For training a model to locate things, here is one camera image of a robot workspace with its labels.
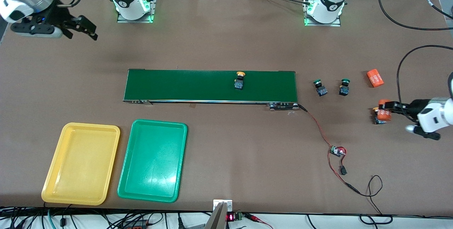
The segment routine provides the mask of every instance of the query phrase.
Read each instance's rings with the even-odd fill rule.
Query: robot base
[[[332,23],[323,24],[323,23],[319,23],[311,15],[308,14],[309,11],[312,11],[314,5],[316,5],[315,4],[316,0],[302,0],[302,1],[306,1],[306,2],[310,3],[310,5],[304,5],[304,25],[305,26],[337,26],[337,27],[341,26],[341,22],[340,22],[341,9],[340,9],[340,13],[338,14],[337,18]]]
[[[146,8],[150,8],[150,10],[143,15],[141,18],[136,19],[136,20],[127,20],[121,16],[121,14],[118,12],[118,17],[116,18],[117,23],[152,23],[154,21],[154,12],[156,10],[156,2],[157,0],[152,0],[150,2],[146,2],[145,0],[143,1],[143,5]]]

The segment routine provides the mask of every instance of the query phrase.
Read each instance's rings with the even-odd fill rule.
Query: red wire
[[[318,127],[318,129],[319,129],[319,132],[320,132],[322,138],[324,139],[324,141],[327,143],[327,145],[329,145],[329,147],[332,147],[332,145],[330,144],[329,140],[327,139],[327,136],[326,136],[324,130],[322,129],[321,125],[319,124],[319,122],[318,122],[318,121],[316,120],[316,118],[312,115],[312,113],[310,113],[310,112],[308,112],[308,111],[307,111],[307,113],[308,113],[308,114],[312,117],[312,119],[316,122],[317,127]]]
[[[259,220],[258,222],[259,222],[259,223],[262,223],[262,224],[266,224],[266,225],[269,226],[270,228],[274,229],[270,224],[267,224],[266,222],[263,222],[262,220]]]
[[[316,118],[312,115],[312,113],[308,112],[307,113],[312,117],[312,119],[316,122],[317,124],[317,127],[319,129],[319,133],[321,134],[322,138],[324,139],[324,141],[327,143],[327,145],[329,145],[330,148],[332,148],[332,145],[330,144],[329,140],[327,139],[327,136],[324,132],[324,130],[322,129],[321,125],[319,124],[319,122],[316,120]],[[338,147],[338,149],[341,149],[343,150],[343,157],[340,159],[340,163],[341,165],[343,165],[343,159],[346,155],[346,149],[344,147]],[[327,152],[327,161],[329,163],[329,167],[330,169],[333,171],[333,173],[338,177],[338,179],[340,179],[344,184],[346,184],[346,181],[344,181],[344,179],[342,179],[342,177],[340,176],[340,174],[338,174],[337,171],[335,171],[335,169],[333,169],[333,166],[332,164],[330,163],[330,150]]]

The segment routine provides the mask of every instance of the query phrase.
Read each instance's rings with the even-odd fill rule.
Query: plastic tray
[[[100,205],[107,196],[120,138],[117,126],[68,123],[41,192],[45,202]]]
[[[137,119],[124,158],[118,196],[175,202],[183,167],[187,126],[183,123]]]

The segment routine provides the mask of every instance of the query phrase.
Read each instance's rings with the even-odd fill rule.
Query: table
[[[153,24],[117,24],[109,0],[82,0],[71,13],[97,25],[97,41],[79,33],[72,40],[32,39],[8,31],[0,46],[0,205],[41,206],[62,127],[88,122],[121,129],[103,208],[210,210],[213,199],[223,198],[250,212],[375,213],[330,171],[328,147],[304,111],[122,102],[128,68],[286,70],[297,73],[299,102],[333,145],[348,149],[347,182],[365,191],[379,174],[384,187],[373,200],[383,213],[453,215],[451,128],[440,130],[438,142],[425,140],[407,133],[410,122],[400,115],[372,124],[369,110],[379,99],[397,98],[396,67],[406,52],[451,45],[450,34],[398,27],[377,0],[347,1],[341,28],[305,27],[301,6],[282,0],[159,0]],[[445,27],[424,0],[383,2],[400,22]],[[447,96],[451,56],[435,48],[411,55],[401,71],[403,101]],[[365,73],[373,68],[385,85],[371,88]],[[344,78],[351,80],[346,97],[337,95]],[[315,79],[328,95],[317,95]],[[137,118],[188,125],[175,203],[116,195]]]

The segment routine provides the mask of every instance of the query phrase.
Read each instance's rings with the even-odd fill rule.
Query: red digital display
[[[234,221],[234,214],[231,213],[231,214],[226,215],[226,220],[228,222],[233,222]]]

